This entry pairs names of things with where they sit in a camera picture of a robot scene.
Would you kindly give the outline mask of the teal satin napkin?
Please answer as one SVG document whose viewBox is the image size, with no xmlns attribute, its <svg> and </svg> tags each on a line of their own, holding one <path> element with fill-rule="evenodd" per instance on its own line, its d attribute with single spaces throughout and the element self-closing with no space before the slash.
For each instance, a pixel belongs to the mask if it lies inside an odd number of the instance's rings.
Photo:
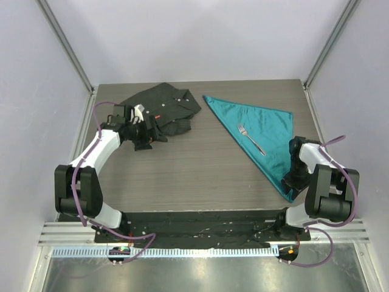
<svg viewBox="0 0 389 292">
<path fill-rule="evenodd" d="M 263 175 L 288 202 L 283 194 L 281 180 L 291 167 L 289 141 L 293 138 L 293 114 L 288 111 L 245 105 L 215 97 L 203 96 L 222 126 L 241 147 Z M 266 152 L 263 156 L 251 141 L 238 130 L 241 123 L 248 134 Z"/>
</svg>

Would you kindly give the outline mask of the silver metal fork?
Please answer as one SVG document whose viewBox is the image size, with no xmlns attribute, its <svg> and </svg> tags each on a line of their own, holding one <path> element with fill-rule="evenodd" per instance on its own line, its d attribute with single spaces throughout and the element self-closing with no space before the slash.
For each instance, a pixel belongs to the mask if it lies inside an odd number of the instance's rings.
<svg viewBox="0 0 389 292">
<path fill-rule="evenodd" d="M 260 145 L 248 134 L 247 130 L 244 128 L 244 126 L 239 123 L 238 124 L 238 130 L 239 132 L 245 136 L 246 138 L 248 138 L 251 143 L 253 143 L 253 145 L 258 149 L 258 151 L 263 155 L 265 156 L 266 155 L 266 152 L 260 147 Z"/>
</svg>

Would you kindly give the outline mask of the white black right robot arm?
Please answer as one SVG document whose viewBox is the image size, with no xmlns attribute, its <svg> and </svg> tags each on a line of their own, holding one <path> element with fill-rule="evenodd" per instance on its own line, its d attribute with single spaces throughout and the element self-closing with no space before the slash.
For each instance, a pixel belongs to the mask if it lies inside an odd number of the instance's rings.
<svg viewBox="0 0 389 292">
<path fill-rule="evenodd" d="M 282 191 L 291 200 L 307 193 L 303 204 L 278 213 L 274 231 L 279 239 L 289 240 L 317 223 L 339 228 L 356 216 L 359 172 L 337 162 L 325 149 L 344 138 L 324 144 L 300 136 L 290 140 L 291 167 L 281 180 Z"/>
</svg>

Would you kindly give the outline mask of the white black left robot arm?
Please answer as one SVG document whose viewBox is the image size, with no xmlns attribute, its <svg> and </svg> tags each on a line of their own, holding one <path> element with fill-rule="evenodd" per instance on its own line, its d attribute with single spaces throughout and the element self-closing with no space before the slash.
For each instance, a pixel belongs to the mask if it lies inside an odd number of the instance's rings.
<svg viewBox="0 0 389 292">
<path fill-rule="evenodd" d="M 166 142 L 156 116 L 143 105 L 114 104 L 113 113 L 97 124 L 92 142 L 67 165 L 54 172 L 55 209 L 58 213 L 77 217 L 82 225 L 91 223 L 101 228 L 117 243 L 129 237 L 126 215 L 104 202 L 98 174 L 108 158 L 124 142 L 134 149 L 150 150 L 152 142 Z"/>
</svg>

